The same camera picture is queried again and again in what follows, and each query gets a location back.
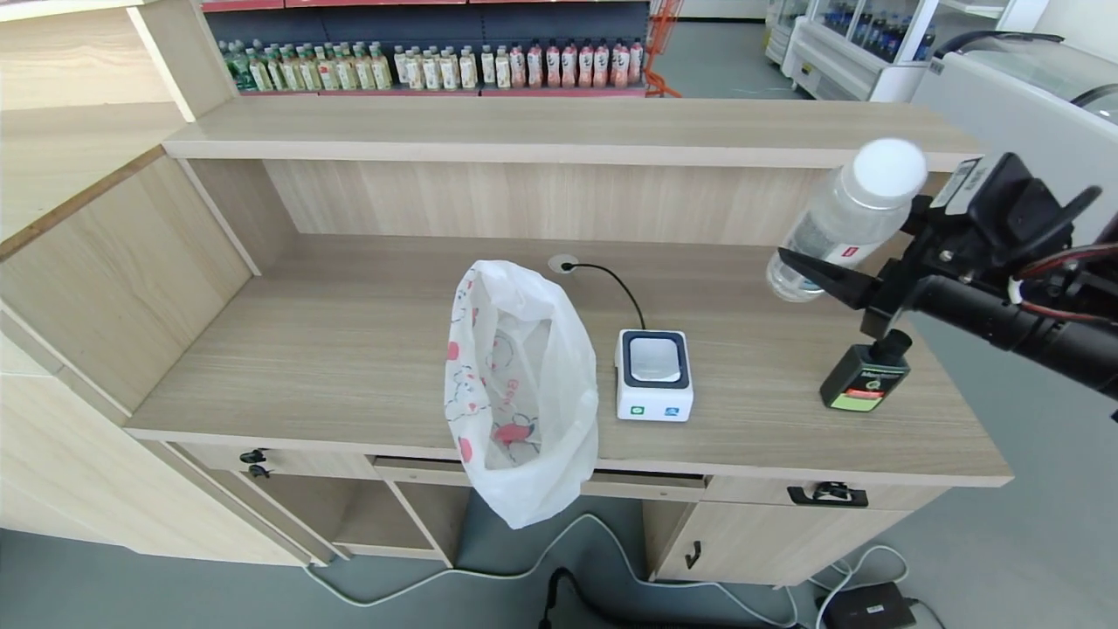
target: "water bottle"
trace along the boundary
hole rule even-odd
[[[936,27],[929,26],[928,30],[923,34],[923,39],[920,40],[920,46],[916,49],[916,60],[927,61],[928,57],[931,56],[931,47],[936,44]]]
[[[784,246],[852,267],[901,228],[927,178],[928,161],[916,144],[874,140],[819,181]],[[773,254],[767,273],[773,292],[786,301],[811,301],[824,292],[778,254]]]

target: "glass door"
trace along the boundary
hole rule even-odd
[[[777,18],[777,26],[792,30],[792,27],[796,26],[796,18],[807,15],[809,4],[811,0],[784,0],[784,6],[780,7],[780,13]]]

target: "cabinet door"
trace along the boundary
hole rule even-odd
[[[795,585],[909,513],[700,503],[654,578]]]

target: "white plastic bag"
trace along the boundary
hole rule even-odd
[[[512,528],[578,497],[598,459],[590,337],[539,273],[479,260],[454,294],[446,420],[477,494]]]

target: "wall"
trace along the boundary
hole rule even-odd
[[[685,0],[681,18],[765,19],[767,0]]]
[[[1070,44],[1118,61],[1118,2],[1108,0],[1050,0],[1036,25],[1038,32],[1054,32]]]

